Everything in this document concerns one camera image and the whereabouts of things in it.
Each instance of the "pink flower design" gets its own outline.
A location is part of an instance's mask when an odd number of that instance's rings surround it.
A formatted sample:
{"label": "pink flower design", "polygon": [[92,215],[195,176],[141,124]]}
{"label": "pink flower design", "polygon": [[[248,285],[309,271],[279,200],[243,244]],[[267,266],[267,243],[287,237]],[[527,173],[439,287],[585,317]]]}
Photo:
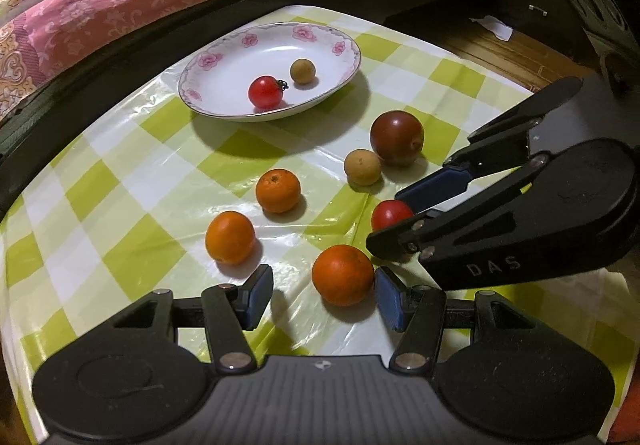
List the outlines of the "pink flower design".
{"label": "pink flower design", "polygon": [[296,26],[293,28],[293,38],[303,42],[316,42],[318,39],[311,31],[311,26]]}
{"label": "pink flower design", "polygon": [[198,57],[198,65],[205,71],[209,71],[215,68],[220,60],[222,60],[222,53],[203,53]]}
{"label": "pink flower design", "polygon": [[336,57],[339,57],[340,55],[342,55],[342,53],[344,51],[344,42],[340,41],[340,42],[335,43],[334,47],[333,47],[333,49],[331,51]]}
{"label": "pink flower design", "polygon": [[255,33],[247,33],[242,39],[242,44],[244,44],[245,48],[250,48],[251,46],[255,46],[258,43],[258,35]]}
{"label": "pink flower design", "polygon": [[197,100],[199,102],[202,101],[202,97],[200,96],[200,93],[195,89],[191,89],[191,88],[187,89],[186,91],[184,91],[184,94],[186,95],[187,98],[190,98],[191,100]]}

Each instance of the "plate rim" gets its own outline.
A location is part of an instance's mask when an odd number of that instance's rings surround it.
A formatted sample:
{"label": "plate rim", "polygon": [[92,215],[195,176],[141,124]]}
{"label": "plate rim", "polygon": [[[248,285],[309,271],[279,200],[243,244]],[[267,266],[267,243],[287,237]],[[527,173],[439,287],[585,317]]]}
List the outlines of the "plate rim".
{"label": "plate rim", "polygon": [[[226,37],[228,37],[232,33],[234,34],[234,36],[240,36],[245,31],[249,31],[249,30],[252,30],[252,29],[255,29],[255,28],[264,28],[264,27],[267,27],[267,26],[281,26],[281,25],[293,25],[294,27],[295,26],[315,26],[315,27],[318,27],[320,29],[328,29],[328,30],[337,31],[337,32],[341,33],[345,38],[347,38],[348,40],[350,40],[353,43],[353,46],[355,46],[355,54],[356,54],[357,64],[353,68],[353,71],[350,73],[350,75],[347,78],[344,79],[343,82],[339,83],[337,86],[334,86],[333,88],[329,89],[328,91],[324,92],[323,94],[319,94],[315,98],[312,98],[312,99],[310,99],[310,100],[308,100],[306,102],[303,102],[302,104],[289,105],[289,107],[284,107],[282,109],[273,109],[273,110],[265,110],[265,111],[261,111],[261,112],[252,112],[250,114],[214,114],[214,113],[210,113],[210,112],[202,112],[202,111],[196,110],[196,109],[193,108],[193,106],[191,104],[189,104],[186,101],[185,97],[182,95],[182,80],[184,78],[185,73],[187,72],[187,68],[201,54],[202,50],[206,50],[210,46],[213,46],[214,44],[216,44],[218,42],[222,42]],[[257,24],[257,25],[253,25],[253,26],[248,26],[248,27],[243,28],[241,30],[237,30],[235,32],[227,33],[226,35],[223,35],[222,37],[219,37],[219,38],[211,41],[210,43],[205,44],[200,49],[198,49],[197,53],[194,54],[189,59],[189,61],[185,65],[184,69],[180,72],[180,78],[178,79],[178,89],[177,89],[177,91],[178,91],[178,96],[180,96],[180,99],[181,99],[182,103],[184,103],[184,105],[189,107],[189,109],[191,109],[193,112],[196,112],[197,114],[201,114],[203,116],[208,116],[209,118],[220,118],[221,120],[236,120],[238,118],[261,118],[261,117],[264,117],[264,116],[269,116],[269,115],[272,115],[272,114],[278,114],[278,113],[282,113],[282,112],[285,112],[285,111],[292,111],[292,110],[295,110],[297,107],[302,107],[302,105],[308,105],[310,102],[321,102],[322,100],[324,100],[329,95],[334,94],[334,92],[338,91],[339,89],[341,89],[345,85],[347,85],[353,79],[353,77],[356,75],[356,73],[360,70],[360,65],[361,64],[362,64],[362,51],[360,49],[360,46],[358,46],[358,43],[353,39],[353,37],[351,37],[351,35],[345,33],[342,30],[339,30],[338,28],[334,28],[332,26],[328,26],[328,25],[325,25],[325,24],[316,24],[315,22],[300,22],[300,21],[295,21],[295,22],[294,21],[292,21],[292,22],[287,22],[287,21],[267,22],[266,24]]]}

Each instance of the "piece of tissue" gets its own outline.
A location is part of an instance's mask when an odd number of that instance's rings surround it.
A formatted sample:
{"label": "piece of tissue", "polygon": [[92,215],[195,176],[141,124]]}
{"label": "piece of tissue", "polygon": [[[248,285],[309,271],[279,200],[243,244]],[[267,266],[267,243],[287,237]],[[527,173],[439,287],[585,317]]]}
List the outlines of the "piece of tissue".
{"label": "piece of tissue", "polygon": [[513,34],[513,28],[507,26],[501,20],[492,17],[491,15],[485,15],[483,19],[471,19],[473,22],[477,22],[479,25],[487,28],[500,40],[507,42]]}

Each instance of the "green and white tablecloth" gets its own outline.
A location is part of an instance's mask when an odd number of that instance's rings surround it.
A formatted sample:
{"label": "green and white tablecloth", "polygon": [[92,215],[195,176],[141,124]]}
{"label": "green and white tablecloth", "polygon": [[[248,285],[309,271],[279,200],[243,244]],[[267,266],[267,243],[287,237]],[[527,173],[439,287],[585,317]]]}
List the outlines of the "green and white tablecloth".
{"label": "green and white tablecloth", "polygon": [[[469,132],[529,93],[436,46],[333,11],[290,7],[257,23],[281,21],[329,24],[353,36],[364,56],[358,75],[304,113],[238,124],[197,116],[180,101],[183,60],[69,144],[1,223],[2,348],[36,440],[46,432],[31,378],[53,352],[153,288],[196,297],[220,282],[242,282],[260,262],[273,267],[275,291],[262,325],[247,335],[258,357],[379,353],[388,360],[395,342],[373,301],[329,311],[311,284],[313,261],[337,243],[365,250],[379,201],[436,171]],[[369,148],[373,120],[397,108],[424,124],[428,164],[385,170],[373,191],[352,189],[343,158]],[[303,205],[284,222],[255,202],[254,185],[270,168],[289,169],[302,182]],[[474,182],[465,196],[490,181]],[[261,242],[238,268],[217,266],[204,248],[211,219],[230,209],[254,222]],[[415,261],[400,273],[412,284],[430,280]],[[616,399],[606,433],[638,352],[638,305],[622,276],[598,271],[498,290],[609,365]],[[465,336],[447,330],[445,340],[450,353]],[[206,359],[202,330],[181,331],[180,343]]]}

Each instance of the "wooden floor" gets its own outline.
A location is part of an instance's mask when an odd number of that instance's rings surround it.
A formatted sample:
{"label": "wooden floor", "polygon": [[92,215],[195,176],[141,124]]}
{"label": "wooden floor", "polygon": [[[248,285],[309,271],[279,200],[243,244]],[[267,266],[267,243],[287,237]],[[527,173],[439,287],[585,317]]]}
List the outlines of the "wooden floor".
{"label": "wooden floor", "polygon": [[[468,19],[422,20],[410,25],[388,24],[472,60],[531,91],[538,91],[562,76],[584,76],[591,69],[575,64],[526,35],[515,32],[509,42],[498,40],[491,32]],[[12,399],[4,370],[0,371],[0,445],[28,445]]]}

